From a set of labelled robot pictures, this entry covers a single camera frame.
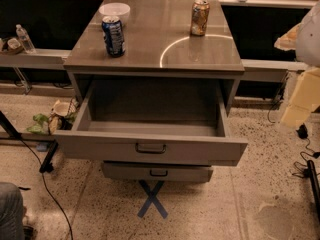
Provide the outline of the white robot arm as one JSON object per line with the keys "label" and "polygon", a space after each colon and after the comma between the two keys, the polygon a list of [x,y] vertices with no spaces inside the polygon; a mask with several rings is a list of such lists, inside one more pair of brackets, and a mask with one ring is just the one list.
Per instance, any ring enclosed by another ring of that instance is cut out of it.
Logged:
{"label": "white robot arm", "polygon": [[294,50],[298,61],[320,66],[320,1],[304,16],[301,22],[279,37],[274,47]]}

